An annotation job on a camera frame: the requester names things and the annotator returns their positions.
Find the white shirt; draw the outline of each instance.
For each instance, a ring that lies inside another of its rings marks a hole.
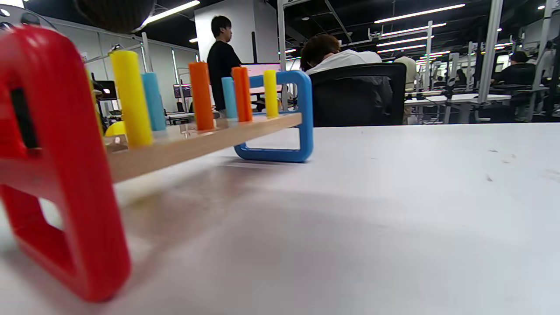
[[[345,50],[338,54],[334,54],[319,63],[315,68],[307,70],[308,75],[313,73],[342,68],[346,66],[354,66],[356,64],[368,64],[382,62],[381,57],[374,52],[355,52],[354,50]]]
[[[407,67],[407,89],[414,88],[414,80],[416,80],[416,61],[412,58],[408,58],[407,56],[400,57],[399,59],[395,59],[395,62],[404,63]]]
[[[543,70],[545,77],[552,77],[552,68],[554,67],[554,51],[552,49],[545,50],[543,53]]]

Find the man in black shirt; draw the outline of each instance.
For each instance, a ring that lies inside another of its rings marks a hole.
[[[514,52],[510,60],[511,66],[505,68],[502,72],[497,72],[492,83],[532,85],[536,67],[534,64],[527,63],[529,57],[524,52]]]
[[[226,117],[226,102],[223,98],[222,78],[231,77],[231,68],[239,67],[241,61],[228,43],[231,40],[231,21],[225,16],[216,16],[212,19],[212,33],[216,42],[208,53],[208,70],[210,72],[210,84],[216,110],[220,112],[220,118]]]

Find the yellow peg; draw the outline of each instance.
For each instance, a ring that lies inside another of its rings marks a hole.
[[[278,92],[276,92],[276,71],[264,72],[264,100],[267,107],[267,117],[278,117]]]
[[[128,146],[133,149],[152,145],[152,128],[138,67],[138,54],[124,50],[112,52],[111,61],[120,104],[123,107]]]

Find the black hair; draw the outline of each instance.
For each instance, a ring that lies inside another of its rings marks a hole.
[[[514,52],[513,55],[511,55],[511,61],[517,62],[517,63],[526,63],[527,61],[529,61],[529,57],[527,57],[527,55],[525,54],[525,52]]]
[[[406,56],[407,56],[407,53],[405,53],[405,52],[400,52],[400,53],[398,53],[398,54],[396,55],[395,59],[399,59],[399,58],[406,57]]]
[[[227,27],[231,27],[231,21],[229,18],[225,16],[215,16],[212,19],[212,34],[214,34],[214,38],[218,37],[221,33],[221,29],[225,29]]]
[[[319,64],[326,55],[339,52],[340,44],[336,37],[327,34],[313,36],[301,50],[301,69],[307,71],[312,68],[310,63]]]

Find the person in white shirt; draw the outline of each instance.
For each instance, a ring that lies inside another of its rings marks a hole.
[[[395,61],[393,63],[404,63],[407,67],[407,85],[406,89],[413,89],[414,88],[414,80],[416,80],[416,61],[414,59],[407,57],[407,54],[404,52],[400,52],[396,55]]]
[[[374,52],[340,51],[338,40],[331,35],[311,38],[301,51],[301,68],[308,75],[313,73],[354,66],[355,64],[380,63],[381,57]]]
[[[547,42],[547,46],[543,52],[543,77],[552,77],[552,70],[554,67],[554,50],[552,49],[552,42]]]

